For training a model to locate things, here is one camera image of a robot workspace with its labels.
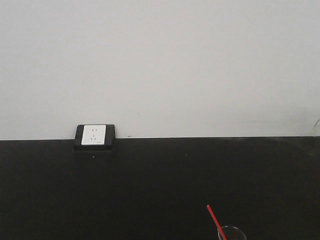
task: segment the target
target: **white wall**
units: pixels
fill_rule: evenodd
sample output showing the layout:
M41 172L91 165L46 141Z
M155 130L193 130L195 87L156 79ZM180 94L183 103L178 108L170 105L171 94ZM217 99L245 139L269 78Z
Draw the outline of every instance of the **white wall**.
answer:
M0 0L0 140L306 136L318 119L319 0Z

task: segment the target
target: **electrical socket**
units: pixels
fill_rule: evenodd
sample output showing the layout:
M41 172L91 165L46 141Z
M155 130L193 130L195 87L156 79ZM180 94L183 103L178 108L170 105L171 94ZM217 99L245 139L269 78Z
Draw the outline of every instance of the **electrical socket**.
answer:
M84 125L81 145L104 145L106 125Z
M113 124L78 125L73 149L75 151L112 151L116 143Z

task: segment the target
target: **black desk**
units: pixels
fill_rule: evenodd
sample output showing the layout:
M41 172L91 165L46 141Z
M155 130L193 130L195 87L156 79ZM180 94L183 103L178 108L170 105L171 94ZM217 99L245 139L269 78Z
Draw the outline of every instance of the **black desk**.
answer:
M320 138L0 141L0 239L320 239Z

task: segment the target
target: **transparent cup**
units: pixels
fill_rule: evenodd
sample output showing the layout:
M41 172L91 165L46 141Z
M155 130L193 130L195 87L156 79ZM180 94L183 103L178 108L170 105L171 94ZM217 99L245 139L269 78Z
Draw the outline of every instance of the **transparent cup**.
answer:
M222 231L227 240L247 240L247 237L244 234L244 232L235 226L223 226ZM219 230L218 230L218 237L219 237L219 240L224 240Z

